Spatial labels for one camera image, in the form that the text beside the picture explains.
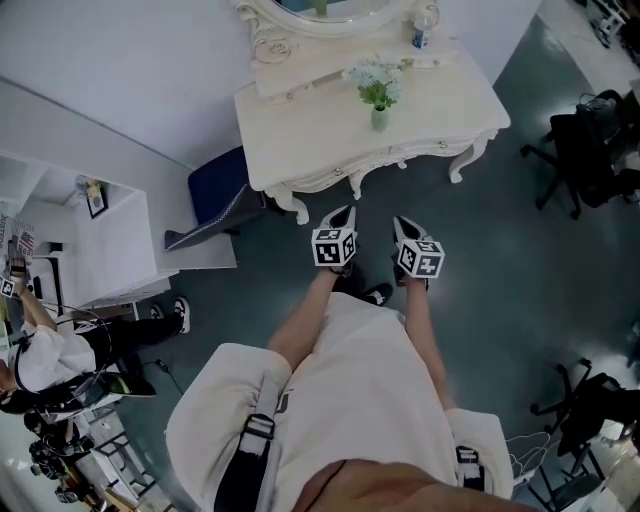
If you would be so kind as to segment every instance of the floor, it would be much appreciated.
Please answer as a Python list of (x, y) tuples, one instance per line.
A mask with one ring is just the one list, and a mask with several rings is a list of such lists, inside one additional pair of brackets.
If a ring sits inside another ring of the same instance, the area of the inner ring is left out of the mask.
[[(522, 159), (518, 149), (538, 143), (550, 115), (571, 111), (581, 93), (591, 92), (538, 18), (495, 88), (512, 127), (463, 170), (460, 185), (447, 179), (449, 162), (435, 157), (412, 160), (404, 171), (379, 169), (364, 180), (358, 262), (371, 283), (392, 280), (397, 214), (442, 242), (447, 260), (430, 297), (453, 394), (463, 407), (497, 414), (512, 437), (544, 425), (529, 406), (559, 391), (558, 362), (585, 356), (596, 371), (637, 387), (638, 376), (626, 369), (626, 336), (640, 310), (640, 211), (616, 200), (586, 209), (576, 222), (562, 189), (544, 211), (536, 210), (534, 197), (552, 171), (533, 157)], [(306, 226), (269, 214), (242, 227), (234, 241), (238, 269), (176, 276), (160, 301), (170, 308), (177, 295), (188, 297), (192, 332), (141, 352), (141, 359), (161, 358), (186, 388), (221, 343), (264, 346), (314, 274), (311, 230), (326, 213), (353, 202), (346, 180), (305, 200)], [(389, 306), (401, 310), (403, 295), (398, 290)], [(146, 376), (158, 397), (124, 399), (118, 412), (164, 491), (180, 510), (193, 510), (164, 443), (179, 391), (156, 366), (146, 366)]]
[(569, 52), (594, 91), (613, 89), (626, 94), (629, 81), (640, 78), (640, 69), (617, 38), (613, 38), (610, 49), (602, 46), (588, 21), (588, 13), (601, 11), (593, 2), (589, 4), (585, 9), (575, 0), (542, 0), (538, 16)]

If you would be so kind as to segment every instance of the white t-shirt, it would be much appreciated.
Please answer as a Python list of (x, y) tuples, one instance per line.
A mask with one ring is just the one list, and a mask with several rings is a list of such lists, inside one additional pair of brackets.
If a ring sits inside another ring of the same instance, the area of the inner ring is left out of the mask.
[[(28, 391), (37, 392), (62, 384), (82, 373), (93, 372), (96, 360), (93, 349), (82, 336), (75, 334), (73, 324), (62, 324), (58, 331), (25, 323), (23, 331), (30, 338), (29, 348), (22, 351), (18, 362), (20, 383)], [(9, 351), (9, 366), (14, 368), (18, 347)]]
[(457, 485), (456, 446), (478, 451), (494, 494), (509, 498), (513, 473), (498, 418), (443, 410), (401, 319), (390, 309), (332, 294), (314, 352), (293, 375), (274, 352), (219, 347), (167, 428), (174, 470), (193, 500), (212, 509), (211, 487), (220, 475), (212, 478), (211, 469), (219, 460), (228, 464), (267, 372), (282, 389), (273, 512), (293, 509), (305, 483), (338, 460), (403, 462)]

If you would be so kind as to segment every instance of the oval mirror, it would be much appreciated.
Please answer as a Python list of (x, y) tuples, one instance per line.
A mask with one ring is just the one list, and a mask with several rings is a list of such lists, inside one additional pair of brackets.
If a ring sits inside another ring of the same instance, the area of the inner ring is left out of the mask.
[(391, 0), (272, 0), (292, 14), (309, 21), (341, 23), (371, 16)]

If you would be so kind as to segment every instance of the chair seat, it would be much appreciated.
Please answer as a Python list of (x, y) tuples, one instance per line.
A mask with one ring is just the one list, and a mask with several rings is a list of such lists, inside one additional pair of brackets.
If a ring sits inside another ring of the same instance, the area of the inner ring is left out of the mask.
[(189, 190), (198, 224), (220, 215), (249, 183), (242, 146), (211, 160), (189, 176)]

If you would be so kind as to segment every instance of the drawer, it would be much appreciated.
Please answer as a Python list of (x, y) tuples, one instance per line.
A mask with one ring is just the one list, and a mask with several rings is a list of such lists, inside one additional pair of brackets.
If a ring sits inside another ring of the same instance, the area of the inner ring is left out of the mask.
[(359, 171), (363, 167), (370, 166), (373, 162), (387, 158), (389, 148), (384, 148), (371, 153), (366, 153), (345, 161), (342, 165), (319, 171), (306, 178), (285, 182), (285, 185), (294, 192), (320, 192), (335, 185), (342, 178)]
[(423, 140), (392, 146), (392, 156), (419, 155), (456, 156), (471, 146), (477, 137), (459, 137), (442, 140)]

